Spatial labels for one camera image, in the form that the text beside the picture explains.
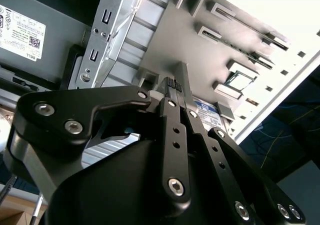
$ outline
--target blue label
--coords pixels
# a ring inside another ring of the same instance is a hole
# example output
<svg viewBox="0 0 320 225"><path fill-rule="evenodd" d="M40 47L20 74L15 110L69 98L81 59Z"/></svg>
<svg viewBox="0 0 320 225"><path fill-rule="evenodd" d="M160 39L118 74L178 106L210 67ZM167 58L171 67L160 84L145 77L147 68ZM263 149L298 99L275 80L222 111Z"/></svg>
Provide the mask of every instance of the blue label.
<svg viewBox="0 0 320 225"><path fill-rule="evenodd" d="M212 111L212 112L218 113L217 109L215 109L215 108L212 107L212 106L208 106L208 105L206 105L206 104L203 104L203 103L200 102L200 101L195 101L195 103L196 103L198 106L203 107L204 109L208 109L208 110L210 110L210 111Z"/></svg>

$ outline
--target white label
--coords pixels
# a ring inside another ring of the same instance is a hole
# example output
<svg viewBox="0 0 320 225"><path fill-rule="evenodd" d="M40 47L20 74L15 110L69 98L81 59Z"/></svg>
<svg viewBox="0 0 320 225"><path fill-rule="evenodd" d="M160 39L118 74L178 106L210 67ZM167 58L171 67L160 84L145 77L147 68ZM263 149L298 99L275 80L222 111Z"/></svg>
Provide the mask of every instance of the white label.
<svg viewBox="0 0 320 225"><path fill-rule="evenodd" d="M46 25L0 5L0 48L37 61L45 34Z"/></svg>
<svg viewBox="0 0 320 225"><path fill-rule="evenodd" d="M195 103L199 108L198 115L203 123L205 130L209 131L211 128L217 127L225 131L220 115L216 108L211 105L204 104L200 101L195 101Z"/></svg>

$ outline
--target silver screw head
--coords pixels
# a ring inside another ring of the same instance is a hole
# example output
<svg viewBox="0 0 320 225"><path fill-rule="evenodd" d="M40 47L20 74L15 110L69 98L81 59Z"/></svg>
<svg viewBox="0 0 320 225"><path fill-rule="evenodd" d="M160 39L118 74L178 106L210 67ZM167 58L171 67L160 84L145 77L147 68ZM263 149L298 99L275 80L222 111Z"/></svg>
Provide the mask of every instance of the silver screw head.
<svg viewBox="0 0 320 225"><path fill-rule="evenodd" d="M301 219L299 212L295 209L294 206L289 205L289 209L297 219Z"/></svg>
<svg viewBox="0 0 320 225"><path fill-rule="evenodd" d="M142 91L139 91L138 95L139 95L140 98L143 98L143 99L147 98L147 95Z"/></svg>
<svg viewBox="0 0 320 225"><path fill-rule="evenodd" d="M248 210L245 208L245 206L242 205L241 202L236 201L234 204L235 210L236 212L240 215L240 217L245 220L248 221L250 216L249 216L249 212Z"/></svg>
<svg viewBox="0 0 320 225"><path fill-rule="evenodd" d="M35 111L42 116L51 116L55 113L55 109L53 106L46 103L39 103L35 106Z"/></svg>
<svg viewBox="0 0 320 225"><path fill-rule="evenodd" d="M171 178L168 182L169 188L171 190L171 192L174 193L174 195L176 196L182 196L184 194L184 186L182 185L182 183L175 178Z"/></svg>
<svg viewBox="0 0 320 225"><path fill-rule="evenodd" d="M222 138L225 137L225 134L222 131L217 130L216 132L219 134L220 137L222 137Z"/></svg>
<svg viewBox="0 0 320 225"><path fill-rule="evenodd" d="M79 134L83 130L81 123L74 120L67 121L64 124L64 128L71 134Z"/></svg>
<svg viewBox="0 0 320 225"><path fill-rule="evenodd" d="M195 111L189 111L189 113L191 114L192 117L196 118L198 115L196 114Z"/></svg>
<svg viewBox="0 0 320 225"><path fill-rule="evenodd" d="M280 211L280 213L282 214L282 216L284 216L286 219L290 218L289 213L287 212L287 210L284 208L284 206L282 206L281 204L278 204L278 210Z"/></svg>
<svg viewBox="0 0 320 225"><path fill-rule="evenodd" d="M176 106L176 104L175 104L173 101L171 101L171 100L169 100L168 103L169 103L172 107L175 107L175 106Z"/></svg>

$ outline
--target qr code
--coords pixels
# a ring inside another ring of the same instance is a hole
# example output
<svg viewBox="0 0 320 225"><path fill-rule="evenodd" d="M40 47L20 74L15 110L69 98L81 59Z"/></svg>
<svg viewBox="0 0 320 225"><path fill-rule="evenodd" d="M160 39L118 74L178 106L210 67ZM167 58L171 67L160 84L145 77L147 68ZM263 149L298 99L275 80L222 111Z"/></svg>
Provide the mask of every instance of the qr code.
<svg viewBox="0 0 320 225"><path fill-rule="evenodd" d="M30 39L29 39L29 45L36 48L36 49L39 49L40 48L40 40L39 39L36 39L34 38L33 36L30 36Z"/></svg>

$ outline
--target metal rod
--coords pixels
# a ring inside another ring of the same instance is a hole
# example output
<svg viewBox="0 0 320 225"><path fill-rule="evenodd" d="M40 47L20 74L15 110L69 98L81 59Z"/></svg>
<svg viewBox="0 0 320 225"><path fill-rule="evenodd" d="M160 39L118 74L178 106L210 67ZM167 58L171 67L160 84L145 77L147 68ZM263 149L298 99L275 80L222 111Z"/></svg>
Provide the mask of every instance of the metal rod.
<svg viewBox="0 0 320 225"><path fill-rule="evenodd" d="M13 187L13 185L15 184L17 178L18 177L16 175L12 175L10 177L10 179L6 182L6 184L3 187L3 189L1 190L1 192L0 192L0 206L3 203L3 201L5 200L5 198L8 195L8 193L10 192L11 188Z"/></svg>
<svg viewBox="0 0 320 225"><path fill-rule="evenodd" d="M39 196L38 196L38 200L36 201L36 204L35 204L35 207L34 207L34 210L33 210L33 213L32 213L32 218L31 218L31 221L30 221L29 225L34 225L35 224L43 200L44 200L44 195L40 192Z"/></svg>
<svg viewBox="0 0 320 225"><path fill-rule="evenodd" d="M257 34L259 34L260 36L262 36L264 39L270 41L271 43L277 45L278 47L280 47L280 48L283 48L283 47L284 47L284 46L283 46L282 44L280 44L279 42L272 40L272 39L271 39L270 37L268 37L267 35L259 32L259 31L256 30L255 28L249 26L248 24L246 24L245 22L239 20L238 18L236 18L236 17L234 17L234 16L231 16L230 14L226 13L225 11L223 11L223 10L221 10L221 9L219 9L219 8L217 8L216 11L217 11L218 13L220 13L221 15L226 16L228 19L234 20L234 21L242 24L243 26L247 27L248 29L256 32Z"/></svg>

